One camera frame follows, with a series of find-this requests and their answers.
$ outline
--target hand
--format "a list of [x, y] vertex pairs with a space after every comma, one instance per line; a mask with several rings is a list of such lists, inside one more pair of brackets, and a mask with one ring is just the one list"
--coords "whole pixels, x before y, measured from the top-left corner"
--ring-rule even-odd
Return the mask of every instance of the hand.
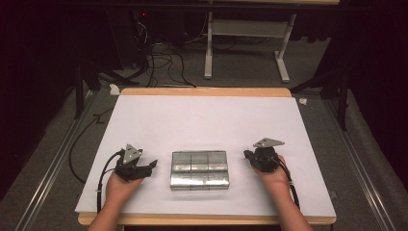
[[138, 188], [141, 181], [143, 181], [143, 179], [126, 182], [113, 172], [106, 187], [106, 202], [104, 207], [113, 206], [113, 208], [120, 210]]
[[[285, 166], [285, 159], [280, 155], [278, 157]], [[252, 168], [254, 169], [255, 173], [262, 179], [264, 187], [272, 196], [272, 199], [283, 196], [290, 196], [288, 176], [281, 167], [278, 167], [278, 169], [273, 172], [261, 172], [255, 167]]]

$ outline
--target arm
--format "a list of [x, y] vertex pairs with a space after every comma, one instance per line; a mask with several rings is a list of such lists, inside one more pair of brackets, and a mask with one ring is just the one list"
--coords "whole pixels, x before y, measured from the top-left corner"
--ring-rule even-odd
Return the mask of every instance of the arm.
[[132, 196], [142, 180], [143, 179], [138, 179], [131, 182], [125, 182], [113, 172], [106, 187], [105, 204], [101, 212], [99, 212], [89, 226], [88, 230], [116, 230], [120, 209]]
[[[282, 156], [279, 156], [279, 159], [285, 163]], [[313, 230], [292, 200], [285, 171], [281, 167], [274, 172], [261, 172], [256, 168], [254, 170], [262, 179], [264, 187], [272, 198], [278, 212], [281, 229], [283, 231]]]

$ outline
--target gray carpet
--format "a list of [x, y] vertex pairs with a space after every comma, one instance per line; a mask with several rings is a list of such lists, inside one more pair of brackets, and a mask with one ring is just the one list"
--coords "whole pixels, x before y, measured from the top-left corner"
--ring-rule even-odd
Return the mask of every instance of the gray carpet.
[[[183, 55], [184, 76], [197, 86], [211, 87], [286, 87], [291, 88], [310, 79], [327, 45], [325, 42], [307, 43], [291, 41], [285, 55], [285, 62], [292, 78], [289, 84], [282, 84], [277, 67], [272, 58], [270, 47], [277, 46], [276, 40], [260, 44], [239, 44], [229, 50], [215, 50], [213, 79], [204, 80], [205, 53], [202, 47], [186, 46], [177, 51]], [[216, 44], [219, 48], [228, 47], [228, 43]], [[156, 51], [169, 52], [163, 46]], [[174, 64], [170, 68], [173, 78], [180, 79], [181, 64], [177, 57], [172, 57]], [[159, 85], [177, 84], [171, 80], [166, 66], [155, 70], [154, 76]], [[147, 76], [138, 79], [144, 86]], [[319, 166], [332, 195], [332, 201], [338, 220], [334, 230], [384, 230], [372, 211], [367, 196], [361, 187], [359, 178], [350, 161], [341, 132], [327, 109], [327, 102], [319, 99], [317, 90], [304, 91], [294, 97], [308, 98], [307, 105], [300, 105], [306, 129], [315, 150]], [[117, 96], [109, 95], [108, 84], [96, 93], [89, 111], [84, 117], [79, 131], [94, 119], [93, 114], [100, 114], [115, 105]], [[14, 230], [26, 207], [36, 192], [37, 186], [51, 164], [60, 144], [64, 140], [75, 115], [74, 92], [65, 101], [64, 107], [49, 123], [46, 134], [32, 158], [21, 171], [13, 186], [0, 203], [0, 230]], [[352, 94], [348, 99], [347, 134], [350, 136], [359, 157], [372, 177], [373, 185], [378, 189], [384, 205], [394, 223], [395, 230], [404, 230], [408, 225], [405, 211], [408, 211], [407, 193], [396, 178], [392, 168], [386, 162], [377, 143], [370, 134], [367, 124], [359, 114]], [[102, 116], [105, 123], [92, 124], [78, 140], [73, 150], [72, 160], [77, 173], [87, 178], [94, 155], [108, 124], [110, 113]], [[67, 159], [45, 197], [37, 218], [31, 224], [31, 230], [85, 230], [78, 223], [74, 212], [83, 184], [74, 178], [69, 170]], [[329, 226], [315, 226], [315, 230], [330, 230]], [[139, 230], [165, 230], [165, 227], [143, 227]], [[251, 230], [240, 227], [240, 230]]]

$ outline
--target metal box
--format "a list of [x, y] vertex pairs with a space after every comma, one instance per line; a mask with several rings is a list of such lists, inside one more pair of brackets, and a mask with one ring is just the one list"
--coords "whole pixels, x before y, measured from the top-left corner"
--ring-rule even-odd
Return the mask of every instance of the metal box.
[[173, 191], [228, 190], [225, 151], [173, 152], [170, 188]]

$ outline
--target white board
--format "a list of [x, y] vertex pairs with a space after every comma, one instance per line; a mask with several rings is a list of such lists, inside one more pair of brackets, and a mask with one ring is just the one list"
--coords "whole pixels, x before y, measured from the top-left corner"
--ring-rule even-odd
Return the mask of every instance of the white board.
[[[335, 218], [295, 99], [280, 97], [119, 96], [75, 211], [96, 212], [95, 190], [103, 166], [130, 143], [143, 149], [139, 165], [159, 162], [122, 213], [276, 216], [260, 179], [243, 156], [262, 138], [285, 143], [275, 150], [285, 157], [292, 173], [302, 213]], [[229, 190], [173, 192], [171, 153], [180, 150], [225, 150]], [[115, 167], [115, 161], [109, 168]], [[104, 178], [104, 188], [109, 176]]]

